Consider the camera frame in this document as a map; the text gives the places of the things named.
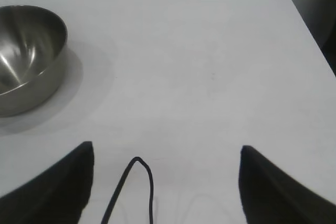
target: white table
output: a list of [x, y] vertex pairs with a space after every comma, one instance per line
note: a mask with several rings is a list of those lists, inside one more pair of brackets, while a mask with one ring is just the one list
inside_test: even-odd
[[[0, 194], [82, 141], [96, 155], [81, 224], [100, 223], [129, 160], [155, 223], [245, 223], [249, 144], [336, 202], [336, 80], [291, 0], [0, 0], [57, 13], [69, 71], [43, 106], [0, 119]], [[111, 223], [148, 222], [136, 166]]]

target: black wire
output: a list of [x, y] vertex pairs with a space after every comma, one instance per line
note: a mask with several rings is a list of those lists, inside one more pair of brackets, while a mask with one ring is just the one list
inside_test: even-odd
[[145, 169], [147, 170], [148, 176], [149, 176], [149, 183], [150, 183], [150, 195], [149, 195], [149, 223], [153, 224], [153, 197], [154, 197], [154, 182], [153, 182], [153, 174], [151, 172], [151, 169], [149, 168], [148, 164], [142, 158], [135, 157], [131, 160], [131, 162], [128, 164], [126, 169], [124, 170], [119, 183], [111, 197], [111, 200], [107, 206], [107, 209], [105, 211], [105, 214], [103, 216], [103, 219], [101, 220], [101, 224], [108, 224], [110, 216], [112, 214], [113, 208], [115, 206], [115, 203], [117, 202], [117, 199], [119, 197], [119, 194], [121, 192], [121, 189], [123, 185], [125, 184], [125, 181], [127, 179], [128, 174], [130, 173], [133, 165], [135, 162], [139, 162]]

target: stainless steel bowl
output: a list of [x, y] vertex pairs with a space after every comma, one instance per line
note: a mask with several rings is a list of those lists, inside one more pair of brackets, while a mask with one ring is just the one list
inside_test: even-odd
[[67, 28], [36, 6], [0, 7], [0, 116], [29, 110], [51, 96], [65, 70]]

